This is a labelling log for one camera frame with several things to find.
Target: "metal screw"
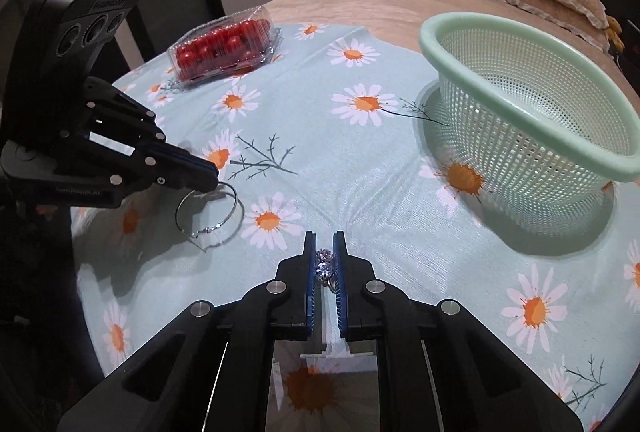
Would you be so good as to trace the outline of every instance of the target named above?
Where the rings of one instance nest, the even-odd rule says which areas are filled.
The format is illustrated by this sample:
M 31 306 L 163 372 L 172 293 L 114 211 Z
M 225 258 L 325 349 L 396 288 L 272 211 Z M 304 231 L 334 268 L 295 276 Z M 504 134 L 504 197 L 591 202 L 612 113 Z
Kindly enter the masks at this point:
M 283 281 L 271 281 L 267 284 L 267 291 L 273 295 L 282 293 L 286 288 L 287 285 Z
M 365 287 L 367 288 L 367 291 L 370 291 L 371 293 L 382 293 L 386 288 L 385 283 L 378 279 L 367 282 Z
M 440 309 L 442 309 L 442 312 L 447 315 L 457 315 L 460 313 L 460 304 L 455 300 L 446 300 L 440 304 Z
M 211 306 L 206 302 L 196 302 L 191 306 L 191 314 L 194 317 L 204 317 L 211 311 Z

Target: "ring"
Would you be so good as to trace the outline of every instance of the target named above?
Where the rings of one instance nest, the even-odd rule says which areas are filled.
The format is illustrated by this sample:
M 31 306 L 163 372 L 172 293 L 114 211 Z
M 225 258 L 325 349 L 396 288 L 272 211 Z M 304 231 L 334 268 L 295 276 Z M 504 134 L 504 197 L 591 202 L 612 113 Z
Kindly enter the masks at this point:
M 222 221 L 220 221 L 218 224 L 216 224 L 215 226 L 212 227 L 204 227 L 201 230 L 198 230 L 197 232 L 187 232 L 184 228 L 182 228 L 180 226 L 180 223 L 178 222 L 178 212 L 180 212 L 180 209 L 182 208 L 182 205 L 184 204 L 184 202 L 191 197 L 196 191 L 192 190 L 191 192 L 189 192 L 185 197 L 182 198 L 182 201 L 180 201 L 180 203 L 178 204 L 178 208 L 175 210 L 175 215 L 174 215 L 174 219 L 175 219 L 175 225 L 178 227 L 178 229 L 183 233 L 188 235 L 189 237 L 191 237 L 192 239 L 197 239 L 198 235 L 200 234 L 210 234 L 213 231 L 216 231 L 217 229 L 219 229 L 223 224 L 225 224 L 227 221 L 229 221 L 229 219 L 231 219 L 231 216 L 234 214 L 234 212 L 236 211 L 236 207 L 238 206 L 238 192 L 236 191 L 235 188 L 233 188 L 232 185 L 225 183 L 223 181 L 220 181 L 218 183 L 218 186 L 223 185 L 226 187 L 229 187 L 231 189 L 231 191 L 233 192 L 233 197 L 234 197 L 234 206 L 231 209 L 231 211 L 226 215 L 226 217 L 224 219 L 222 219 Z M 207 194 L 211 194 L 213 192 L 216 192 L 218 189 L 216 188 L 216 190 L 212 190 L 211 192 L 207 192 L 204 195 Z

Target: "camera lens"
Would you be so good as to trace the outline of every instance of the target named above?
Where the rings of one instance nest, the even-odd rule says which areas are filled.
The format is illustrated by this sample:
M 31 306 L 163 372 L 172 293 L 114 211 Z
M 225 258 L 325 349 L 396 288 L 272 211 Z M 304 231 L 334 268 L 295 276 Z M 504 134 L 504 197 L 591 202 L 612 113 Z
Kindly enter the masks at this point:
M 123 14 L 118 14 L 111 20 L 111 22 L 107 26 L 108 34 L 110 34 L 113 30 L 115 30 L 120 25 L 120 21 L 122 20 L 123 17 L 124 17 Z
M 71 28 L 66 31 L 66 34 L 62 36 L 60 42 L 58 43 L 58 50 L 56 54 L 59 57 L 62 57 L 67 51 L 71 50 L 73 44 L 78 40 L 78 36 L 80 35 L 80 25 L 75 24 Z
M 95 19 L 84 34 L 84 43 L 91 44 L 95 38 L 100 35 L 105 24 L 107 24 L 107 16 L 101 16 L 100 18 Z

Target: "basket rim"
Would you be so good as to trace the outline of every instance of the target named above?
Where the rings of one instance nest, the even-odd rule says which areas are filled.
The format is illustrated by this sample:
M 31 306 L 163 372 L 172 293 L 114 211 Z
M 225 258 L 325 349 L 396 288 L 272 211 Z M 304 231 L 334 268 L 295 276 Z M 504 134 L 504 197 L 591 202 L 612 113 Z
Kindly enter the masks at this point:
M 604 149 L 508 96 L 489 80 L 464 66 L 438 41 L 446 33 L 469 28 L 489 28 L 527 38 L 580 69 L 600 85 L 619 114 L 631 154 L 621 155 Z M 476 12 L 448 12 L 433 16 L 422 24 L 418 44 L 422 54 L 439 73 L 545 147 L 609 180 L 631 182 L 640 176 L 640 119 L 634 107 L 604 71 L 559 38 L 511 19 Z

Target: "basket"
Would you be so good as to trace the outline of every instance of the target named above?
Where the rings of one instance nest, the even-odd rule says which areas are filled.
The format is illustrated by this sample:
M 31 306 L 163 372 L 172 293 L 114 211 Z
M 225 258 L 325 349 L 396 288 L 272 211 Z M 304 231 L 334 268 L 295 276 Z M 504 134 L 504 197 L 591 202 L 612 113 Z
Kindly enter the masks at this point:
M 510 212 L 588 207 L 609 181 L 640 176 L 638 115 L 571 46 L 469 12 L 428 19 L 419 43 L 440 73 L 452 145 Z

